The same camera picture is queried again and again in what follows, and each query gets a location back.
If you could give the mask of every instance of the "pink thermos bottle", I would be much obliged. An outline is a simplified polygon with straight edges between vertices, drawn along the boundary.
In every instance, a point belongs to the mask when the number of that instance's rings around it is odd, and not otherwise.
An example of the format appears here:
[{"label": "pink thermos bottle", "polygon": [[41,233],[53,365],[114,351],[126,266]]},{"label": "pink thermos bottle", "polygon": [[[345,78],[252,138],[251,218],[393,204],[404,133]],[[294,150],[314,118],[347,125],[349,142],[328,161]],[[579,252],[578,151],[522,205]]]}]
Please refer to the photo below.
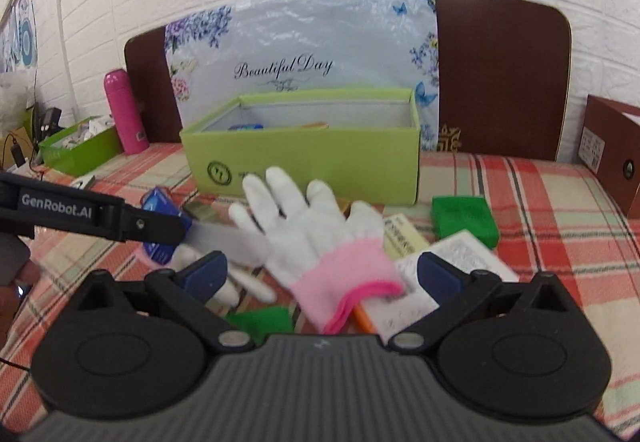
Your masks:
[{"label": "pink thermos bottle", "polygon": [[113,70],[107,73],[104,76],[104,91],[125,154],[133,155],[144,151],[149,147],[149,141],[142,127],[127,72]]}]

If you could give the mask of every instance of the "red plaid fabric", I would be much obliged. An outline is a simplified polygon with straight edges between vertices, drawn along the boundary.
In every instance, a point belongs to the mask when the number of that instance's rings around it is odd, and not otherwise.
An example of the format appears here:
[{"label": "red plaid fabric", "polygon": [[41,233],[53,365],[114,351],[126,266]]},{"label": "red plaid fabric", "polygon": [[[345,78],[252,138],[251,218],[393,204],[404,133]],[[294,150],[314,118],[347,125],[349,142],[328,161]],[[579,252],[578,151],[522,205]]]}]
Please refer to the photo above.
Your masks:
[{"label": "red plaid fabric", "polygon": [[[138,203],[154,186],[166,186],[182,202],[201,198],[226,216],[234,199],[199,197],[178,145],[153,145],[143,154],[120,156],[96,172],[96,191]],[[50,172],[46,179],[68,183]],[[484,195],[500,228],[497,255],[527,281],[539,270],[559,275],[609,350],[613,375],[598,417],[620,436],[640,425],[640,221],[628,221],[586,168],[549,162],[466,154],[424,154],[418,202],[385,207],[385,215],[405,213],[429,241],[434,241],[431,198]],[[47,327],[84,276],[106,268],[117,279],[142,278],[136,243],[114,244],[98,238],[38,231],[31,248],[43,268],[15,320],[2,356],[28,366]],[[288,305],[298,332],[311,332],[286,290],[265,271],[258,273]],[[241,296],[239,311],[258,307]],[[23,431],[44,408],[30,377],[0,365],[0,421]]]}]

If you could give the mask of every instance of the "folded green cloth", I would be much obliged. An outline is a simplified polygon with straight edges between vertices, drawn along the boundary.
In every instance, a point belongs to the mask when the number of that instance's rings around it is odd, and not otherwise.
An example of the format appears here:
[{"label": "folded green cloth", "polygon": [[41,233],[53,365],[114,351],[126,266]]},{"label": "folded green cloth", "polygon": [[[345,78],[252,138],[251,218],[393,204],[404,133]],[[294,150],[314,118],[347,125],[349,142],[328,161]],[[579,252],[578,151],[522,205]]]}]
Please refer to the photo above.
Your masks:
[{"label": "folded green cloth", "polygon": [[439,239],[467,229],[488,248],[498,245],[500,232],[484,197],[434,197],[431,218]]},{"label": "folded green cloth", "polygon": [[261,345],[268,334],[293,332],[289,310],[284,307],[268,307],[250,312],[227,314],[225,319],[238,330],[248,333],[257,345]]}]

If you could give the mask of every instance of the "brown headboard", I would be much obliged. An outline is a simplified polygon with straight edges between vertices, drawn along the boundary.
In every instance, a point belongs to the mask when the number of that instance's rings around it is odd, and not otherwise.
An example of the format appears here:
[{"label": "brown headboard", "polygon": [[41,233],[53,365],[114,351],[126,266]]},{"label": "brown headboard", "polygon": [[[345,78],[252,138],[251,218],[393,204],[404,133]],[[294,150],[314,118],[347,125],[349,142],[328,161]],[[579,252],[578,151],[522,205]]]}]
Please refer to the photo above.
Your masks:
[{"label": "brown headboard", "polygon": [[[566,107],[571,30],[557,9],[523,0],[436,0],[440,142],[447,151],[555,160]],[[179,142],[164,27],[125,44],[152,142]]]}]

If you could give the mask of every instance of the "floral plastic sheet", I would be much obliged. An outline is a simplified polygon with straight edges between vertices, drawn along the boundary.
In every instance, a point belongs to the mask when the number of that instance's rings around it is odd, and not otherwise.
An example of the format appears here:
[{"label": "floral plastic sheet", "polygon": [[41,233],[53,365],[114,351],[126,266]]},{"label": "floral plastic sheet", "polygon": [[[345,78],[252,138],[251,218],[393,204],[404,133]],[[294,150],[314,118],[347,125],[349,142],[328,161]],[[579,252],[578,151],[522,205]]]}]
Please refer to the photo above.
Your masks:
[{"label": "floral plastic sheet", "polygon": [[183,125],[238,94],[406,87],[436,149],[435,0],[244,0],[168,24],[164,49]]}]

